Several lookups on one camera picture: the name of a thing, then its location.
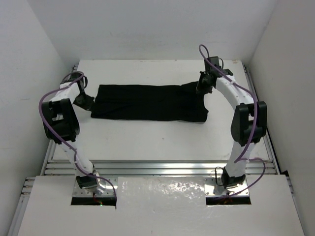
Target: gray wall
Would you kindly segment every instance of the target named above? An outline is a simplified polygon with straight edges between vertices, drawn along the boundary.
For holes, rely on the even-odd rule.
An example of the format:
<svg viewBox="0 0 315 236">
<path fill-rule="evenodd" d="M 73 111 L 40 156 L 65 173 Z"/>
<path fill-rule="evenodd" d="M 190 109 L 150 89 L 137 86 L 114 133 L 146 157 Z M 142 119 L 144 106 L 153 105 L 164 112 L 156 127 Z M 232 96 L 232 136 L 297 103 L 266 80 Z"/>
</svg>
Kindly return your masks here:
<svg viewBox="0 0 315 236">
<path fill-rule="evenodd" d="M 28 0 L 67 65 L 79 59 L 200 59 L 247 63 L 276 0 Z"/>
<path fill-rule="evenodd" d="M 38 101 L 68 70 L 26 0 L 1 1 L 0 52 L 0 236 L 4 236 L 25 177 L 39 174 L 47 148 Z"/>
<path fill-rule="evenodd" d="M 306 235 L 315 235 L 314 11 L 314 0 L 278 0 L 250 66 Z"/>
</svg>

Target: garment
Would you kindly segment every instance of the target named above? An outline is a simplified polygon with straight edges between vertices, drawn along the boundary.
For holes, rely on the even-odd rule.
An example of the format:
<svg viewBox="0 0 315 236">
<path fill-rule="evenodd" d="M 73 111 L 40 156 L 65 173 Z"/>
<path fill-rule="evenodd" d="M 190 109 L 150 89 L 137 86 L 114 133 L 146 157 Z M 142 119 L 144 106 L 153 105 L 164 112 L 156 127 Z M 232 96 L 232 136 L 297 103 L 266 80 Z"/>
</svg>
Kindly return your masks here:
<svg viewBox="0 0 315 236">
<path fill-rule="evenodd" d="M 100 85 L 91 117 L 205 122 L 208 110 L 196 86 Z"/>
</svg>

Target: purple cable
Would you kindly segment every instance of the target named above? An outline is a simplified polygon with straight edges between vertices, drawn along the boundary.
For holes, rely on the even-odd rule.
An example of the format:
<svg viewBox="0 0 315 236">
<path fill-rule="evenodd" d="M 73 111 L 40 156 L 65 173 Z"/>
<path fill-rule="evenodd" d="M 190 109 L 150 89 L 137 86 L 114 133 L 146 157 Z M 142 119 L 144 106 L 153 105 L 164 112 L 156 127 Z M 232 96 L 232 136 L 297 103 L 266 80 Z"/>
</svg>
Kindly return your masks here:
<svg viewBox="0 0 315 236">
<path fill-rule="evenodd" d="M 105 179 L 103 177 L 100 177 L 100 176 L 95 176 L 95 175 L 91 175 L 87 172 L 85 172 L 84 170 L 81 169 L 81 167 L 77 164 L 77 150 L 72 146 L 70 145 L 66 140 L 64 140 L 51 126 L 50 124 L 48 123 L 48 121 L 46 120 L 44 114 L 43 114 L 43 110 L 42 110 L 42 104 L 43 104 L 43 101 L 44 99 L 49 96 L 50 94 L 53 94 L 55 92 L 59 92 L 59 91 L 62 91 L 62 90 L 65 90 L 65 89 L 68 89 L 71 85 L 73 85 L 74 83 L 78 82 L 80 79 L 83 78 L 84 76 L 84 73 L 81 72 L 81 71 L 76 71 L 76 72 L 72 72 L 70 74 L 67 74 L 62 81 L 64 81 L 68 76 L 74 74 L 74 73 L 80 73 L 81 76 L 77 79 L 75 79 L 74 81 L 72 81 L 67 87 L 64 87 L 64 88 L 59 88 L 59 89 L 56 89 L 56 90 L 53 90 L 51 92 L 48 92 L 47 94 L 45 94 L 39 101 L 39 105 L 38 105 L 38 110 L 39 110 L 39 114 L 40 114 L 40 117 L 41 119 L 43 120 L 44 124 L 46 125 L 46 127 L 56 136 L 57 139 L 59 139 L 63 144 L 65 144 L 67 147 L 69 147 L 71 150 L 74 151 L 74 164 L 76 166 L 76 168 L 81 172 L 83 173 L 84 175 L 86 176 L 89 176 L 89 177 L 92 177 L 92 178 L 95 178 L 95 179 L 102 179 L 106 182 L 108 182 L 112 187 L 113 187 L 113 191 L 114 191 L 114 196 L 115 196 L 115 199 L 117 199 L 117 195 L 116 195 L 116 190 L 114 188 L 114 185 L 108 180 L 108 179 Z"/>
<path fill-rule="evenodd" d="M 207 52 L 208 55 L 209 55 L 209 51 L 208 51 L 208 49 L 207 49 L 207 47 L 206 47 L 205 45 L 203 45 L 203 44 L 200 44 L 200 45 L 199 45 L 199 52 L 200 52 L 200 54 L 202 55 L 202 57 L 205 59 L 205 61 L 206 61 L 213 69 L 215 69 L 220 75 L 222 75 L 223 78 L 227 79 L 229 82 L 232 82 L 232 80 L 231 80 L 229 77 L 227 77 L 220 69 L 216 68 L 215 65 L 213 65 L 211 62 L 209 62 L 209 60 L 208 60 L 208 59 L 205 57 L 205 55 L 202 53 L 201 48 L 204 48 L 204 49 L 206 50 L 206 52 Z M 240 88 L 240 89 L 242 89 L 242 90 L 244 90 L 245 92 L 247 92 L 247 93 L 252 97 L 253 102 L 254 102 L 254 119 L 253 119 L 253 122 L 252 122 L 251 133 L 250 133 L 249 139 L 248 139 L 248 141 L 247 141 L 247 143 L 246 143 L 246 145 L 245 145 L 245 148 L 244 148 L 243 151 L 241 152 L 240 156 L 234 161 L 234 163 L 237 163 L 237 162 L 239 162 L 239 161 L 241 161 L 241 160 L 242 160 L 242 161 L 247 161 L 247 159 L 242 158 L 242 157 L 244 156 L 245 152 L 247 151 L 248 147 L 250 146 L 250 144 L 251 144 L 251 142 L 252 142 L 252 138 L 253 138 L 253 136 L 254 136 L 255 127 L 256 127 L 256 123 L 257 123 L 257 98 L 256 98 L 256 96 L 255 96 L 251 91 L 249 91 L 247 88 L 244 88 L 244 87 L 238 85 L 237 83 L 233 83 L 233 85 L 236 86 L 236 87 L 238 87 L 238 88 Z M 266 171 L 266 164 L 265 164 L 265 162 L 264 162 L 261 158 L 256 157 L 256 158 L 253 158 L 253 159 L 249 159 L 249 161 L 257 161 L 257 160 L 259 160 L 259 161 L 262 162 L 264 168 L 263 168 L 263 171 L 262 171 L 261 175 L 260 175 L 252 184 L 248 185 L 247 188 L 245 188 L 245 189 L 243 189 L 243 190 L 241 190 L 241 191 L 239 191 L 239 192 L 233 193 L 233 194 L 228 195 L 228 196 L 217 197 L 217 199 L 227 198 L 227 197 L 231 197 L 231 196 L 237 195 L 237 194 L 243 192 L 244 190 L 249 189 L 249 188 L 252 187 L 254 184 L 256 184 L 256 183 L 262 178 L 262 176 L 265 174 L 265 171 Z"/>
<path fill-rule="evenodd" d="M 209 62 L 209 60 L 205 57 L 205 55 L 204 55 L 204 54 L 202 53 L 202 51 L 201 51 L 201 48 L 202 48 L 202 47 L 203 47 L 204 49 L 206 49 L 207 52 L 208 52 L 208 49 L 207 49 L 207 47 L 206 47 L 205 45 L 203 45 L 203 44 L 200 44 L 200 45 L 199 45 L 199 52 L 200 52 L 200 54 L 202 55 L 202 57 L 205 59 L 205 61 L 206 61 L 213 69 L 215 69 L 220 75 L 222 75 L 223 78 L 227 79 L 229 82 L 232 82 L 232 80 L 231 80 L 229 77 L 227 77 L 220 69 L 216 68 L 211 62 Z M 249 136 L 249 138 L 248 138 L 248 141 L 247 141 L 247 143 L 246 143 L 245 148 L 244 148 L 243 151 L 241 152 L 240 156 L 234 161 L 234 163 L 236 163 L 236 162 L 238 162 L 238 161 L 240 161 L 240 160 L 242 159 L 242 157 L 244 156 L 244 154 L 245 154 L 245 152 L 247 151 L 248 147 L 250 146 L 250 144 L 251 144 L 251 142 L 252 142 L 252 138 L 253 138 L 253 136 L 254 136 L 255 127 L 256 127 L 256 123 L 257 123 L 257 98 L 256 98 L 256 96 L 254 96 L 254 94 L 253 94 L 251 91 L 249 91 L 247 88 L 244 88 L 244 87 L 242 87 L 242 86 L 240 86 L 240 85 L 238 85 L 238 84 L 236 84 L 236 83 L 234 83 L 233 85 L 236 86 L 236 87 L 238 87 L 238 88 L 240 88 L 240 89 L 242 89 L 242 90 L 244 90 L 245 92 L 247 92 L 247 93 L 252 97 L 252 99 L 253 99 L 253 101 L 254 101 L 254 120 L 253 120 L 253 122 L 252 122 L 252 130 L 251 130 L 251 133 L 250 133 L 250 136 Z"/>
</svg>

